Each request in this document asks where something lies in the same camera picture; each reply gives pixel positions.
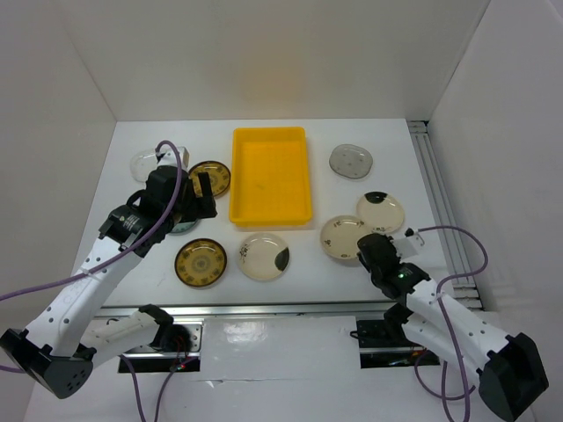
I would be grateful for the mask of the blue floral plate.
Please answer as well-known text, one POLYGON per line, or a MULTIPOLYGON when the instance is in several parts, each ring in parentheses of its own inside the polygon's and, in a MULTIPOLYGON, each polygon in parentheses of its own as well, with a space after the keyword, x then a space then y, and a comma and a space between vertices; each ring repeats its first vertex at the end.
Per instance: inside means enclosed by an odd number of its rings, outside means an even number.
POLYGON ((189 232, 191 229, 193 229, 197 224, 198 221, 179 222, 172 228, 170 234, 174 236, 184 235, 187 232, 189 232))

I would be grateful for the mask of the clear grey plastic plate right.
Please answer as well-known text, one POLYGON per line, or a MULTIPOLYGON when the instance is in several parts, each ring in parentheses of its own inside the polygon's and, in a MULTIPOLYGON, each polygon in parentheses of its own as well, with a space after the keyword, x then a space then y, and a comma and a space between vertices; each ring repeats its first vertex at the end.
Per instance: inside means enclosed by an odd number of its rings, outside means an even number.
POLYGON ((333 149, 328 163, 336 174, 344 178, 361 179, 369 175, 373 156, 362 147, 341 144, 333 149))

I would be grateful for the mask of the cream plate with characters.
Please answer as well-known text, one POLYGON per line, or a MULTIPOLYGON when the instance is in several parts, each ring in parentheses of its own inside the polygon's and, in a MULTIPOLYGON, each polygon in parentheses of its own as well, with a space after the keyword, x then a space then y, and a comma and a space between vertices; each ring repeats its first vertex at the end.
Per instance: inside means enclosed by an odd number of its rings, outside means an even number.
POLYGON ((354 215, 337 215, 320 230, 320 243, 324 253, 341 263, 357 260, 358 241, 372 233, 372 228, 354 215))

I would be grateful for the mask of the cream plate black brushstroke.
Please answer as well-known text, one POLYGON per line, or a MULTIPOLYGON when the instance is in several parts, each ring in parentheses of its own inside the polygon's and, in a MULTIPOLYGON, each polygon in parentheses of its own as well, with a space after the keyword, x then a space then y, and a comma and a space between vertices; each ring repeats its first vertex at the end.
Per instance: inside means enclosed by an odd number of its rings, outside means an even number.
POLYGON ((289 261, 288 243, 273 233, 253 233, 238 248, 238 268, 252 280, 270 281, 281 277, 289 261))
POLYGON ((358 217, 376 233, 390 234, 405 221, 405 210, 392 195, 384 192, 365 193, 356 203, 358 217))

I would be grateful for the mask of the cream plate black brushstroke lower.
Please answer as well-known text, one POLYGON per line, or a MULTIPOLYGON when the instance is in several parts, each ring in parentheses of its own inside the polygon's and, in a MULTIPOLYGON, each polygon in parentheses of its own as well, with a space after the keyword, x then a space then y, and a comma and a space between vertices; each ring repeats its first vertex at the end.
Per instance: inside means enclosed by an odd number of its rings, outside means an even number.
POLYGON ((270 281, 281 277, 289 261, 288 243, 273 233, 253 233, 238 248, 238 268, 252 280, 270 281))

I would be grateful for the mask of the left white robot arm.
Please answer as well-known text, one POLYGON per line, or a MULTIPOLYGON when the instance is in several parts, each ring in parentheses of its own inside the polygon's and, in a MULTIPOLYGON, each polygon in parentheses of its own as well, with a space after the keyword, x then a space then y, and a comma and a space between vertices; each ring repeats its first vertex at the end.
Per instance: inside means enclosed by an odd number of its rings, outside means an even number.
POLYGON ((94 368, 141 346, 155 351, 185 353, 189 331, 166 311, 147 304, 130 316, 90 328, 92 319, 128 275, 179 223, 216 217, 216 203, 207 173, 194 191, 188 174, 160 166, 146 187, 113 210, 99 237, 65 287, 25 329, 9 329, 1 347, 11 360, 59 399, 76 394, 94 368))

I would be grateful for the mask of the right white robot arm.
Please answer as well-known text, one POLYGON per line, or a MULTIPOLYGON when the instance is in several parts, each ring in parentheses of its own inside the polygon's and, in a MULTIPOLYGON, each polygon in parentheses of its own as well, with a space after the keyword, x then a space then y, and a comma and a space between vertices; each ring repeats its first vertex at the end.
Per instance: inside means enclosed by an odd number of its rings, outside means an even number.
POLYGON ((407 340, 457 366, 486 407, 504 421, 517 420, 548 388, 536 343, 512 336, 446 294, 438 282, 403 261, 390 236, 369 234, 357 242, 358 258, 372 284, 393 301, 384 313, 384 335, 407 340))

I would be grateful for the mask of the yellow patterned plate lower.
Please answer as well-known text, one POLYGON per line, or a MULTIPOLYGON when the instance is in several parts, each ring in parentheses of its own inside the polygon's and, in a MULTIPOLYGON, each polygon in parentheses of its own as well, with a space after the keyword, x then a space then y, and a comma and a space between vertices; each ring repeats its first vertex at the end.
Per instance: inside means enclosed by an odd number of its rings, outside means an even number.
POLYGON ((221 279, 227 264, 227 253, 217 241, 197 238, 178 251, 174 259, 174 271, 184 285, 208 288, 221 279))

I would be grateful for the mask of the yellow patterned plate upper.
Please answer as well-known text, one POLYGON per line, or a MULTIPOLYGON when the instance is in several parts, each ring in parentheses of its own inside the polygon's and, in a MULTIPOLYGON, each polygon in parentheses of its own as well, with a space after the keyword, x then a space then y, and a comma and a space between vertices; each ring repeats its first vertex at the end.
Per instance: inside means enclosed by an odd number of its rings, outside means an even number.
POLYGON ((189 178, 193 180, 194 192, 197 196, 202 196, 198 175, 203 172, 206 172, 209 176, 211 191, 214 197, 220 197, 227 192, 230 187, 229 168, 221 162, 209 160, 196 164, 188 172, 189 178))

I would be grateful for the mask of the white front cover board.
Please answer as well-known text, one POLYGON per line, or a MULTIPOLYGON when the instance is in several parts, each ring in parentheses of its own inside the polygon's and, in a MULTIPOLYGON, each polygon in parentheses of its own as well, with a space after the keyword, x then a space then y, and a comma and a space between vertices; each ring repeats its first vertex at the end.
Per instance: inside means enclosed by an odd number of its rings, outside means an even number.
POLYGON ((222 382, 332 380, 360 370, 352 316, 220 319, 204 324, 200 376, 222 382))

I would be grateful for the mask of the yellow plastic bin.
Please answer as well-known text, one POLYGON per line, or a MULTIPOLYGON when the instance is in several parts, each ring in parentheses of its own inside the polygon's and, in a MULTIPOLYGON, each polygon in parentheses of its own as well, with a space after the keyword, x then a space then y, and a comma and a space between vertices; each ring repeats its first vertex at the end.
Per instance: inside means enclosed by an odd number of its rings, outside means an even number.
POLYGON ((239 227, 309 223, 311 182, 303 128, 234 130, 229 217, 239 227))

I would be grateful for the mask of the cream plate black brushstroke right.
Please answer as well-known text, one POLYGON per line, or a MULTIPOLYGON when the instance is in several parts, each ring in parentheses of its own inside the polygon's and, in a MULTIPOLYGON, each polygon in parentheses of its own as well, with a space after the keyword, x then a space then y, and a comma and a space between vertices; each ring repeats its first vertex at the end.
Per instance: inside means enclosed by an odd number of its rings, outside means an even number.
POLYGON ((356 203, 358 217, 376 233, 390 234, 405 221, 405 210, 392 195, 384 192, 365 193, 356 203))

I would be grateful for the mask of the yellow patterned plate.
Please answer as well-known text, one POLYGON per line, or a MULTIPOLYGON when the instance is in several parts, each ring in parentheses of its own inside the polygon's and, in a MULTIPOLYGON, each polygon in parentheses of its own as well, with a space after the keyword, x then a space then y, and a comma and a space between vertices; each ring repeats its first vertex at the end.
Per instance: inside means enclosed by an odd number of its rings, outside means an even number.
POLYGON ((197 238, 178 251, 174 259, 174 271, 184 285, 208 288, 221 279, 227 264, 227 253, 217 241, 197 238))
POLYGON ((202 196, 198 175, 203 172, 206 172, 209 176, 211 191, 214 197, 220 197, 227 192, 230 187, 229 168, 221 162, 209 160, 196 164, 188 172, 189 178, 193 180, 194 192, 197 196, 202 196))

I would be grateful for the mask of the aluminium rail right side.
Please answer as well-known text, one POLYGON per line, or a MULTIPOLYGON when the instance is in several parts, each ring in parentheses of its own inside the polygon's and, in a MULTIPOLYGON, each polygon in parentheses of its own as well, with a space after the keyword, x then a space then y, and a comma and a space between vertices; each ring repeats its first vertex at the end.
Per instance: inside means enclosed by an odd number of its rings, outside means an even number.
MULTIPOLYGON (((438 225, 456 225, 441 171, 428 134, 428 123, 424 120, 408 120, 408 130, 419 162, 430 207, 438 225)), ((464 235, 451 229, 440 229, 438 236, 445 252, 448 270, 451 273, 470 271, 470 263, 463 244, 464 235)), ((483 303, 472 276, 451 282, 454 296, 467 308, 482 310, 483 303)))

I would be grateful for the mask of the clear plastic plate left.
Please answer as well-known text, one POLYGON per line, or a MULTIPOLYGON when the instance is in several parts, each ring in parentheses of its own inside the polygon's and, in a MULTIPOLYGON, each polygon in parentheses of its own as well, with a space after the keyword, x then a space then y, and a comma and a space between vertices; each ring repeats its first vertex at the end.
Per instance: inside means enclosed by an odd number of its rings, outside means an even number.
POLYGON ((157 168, 157 155, 154 149, 135 154, 129 163, 130 174, 136 182, 145 183, 152 171, 157 168))

